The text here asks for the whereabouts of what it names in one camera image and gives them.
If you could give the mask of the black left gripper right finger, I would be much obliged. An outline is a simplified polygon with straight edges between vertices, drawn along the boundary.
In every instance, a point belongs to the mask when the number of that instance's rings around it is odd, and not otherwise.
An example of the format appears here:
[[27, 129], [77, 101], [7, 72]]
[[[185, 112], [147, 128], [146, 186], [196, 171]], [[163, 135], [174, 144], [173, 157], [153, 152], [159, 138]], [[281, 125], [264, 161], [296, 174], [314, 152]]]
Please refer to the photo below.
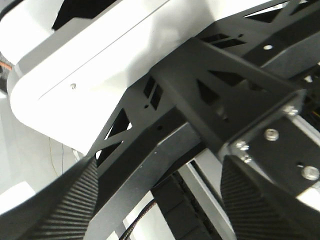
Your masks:
[[224, 157], [220, 181], [224, 210], [238, 240], [318, 240], [320, 213], [253, 170]]

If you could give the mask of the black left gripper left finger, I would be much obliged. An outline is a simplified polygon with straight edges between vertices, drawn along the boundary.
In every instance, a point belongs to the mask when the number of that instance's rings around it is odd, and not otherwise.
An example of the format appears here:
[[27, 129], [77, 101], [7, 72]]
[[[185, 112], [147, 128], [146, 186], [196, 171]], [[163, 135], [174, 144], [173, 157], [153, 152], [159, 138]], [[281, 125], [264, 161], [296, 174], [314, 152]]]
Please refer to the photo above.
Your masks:
[[1, 214], [2, 240], [82, 240], [98, 199], [95, 157], [85, 157], [47, 187]]

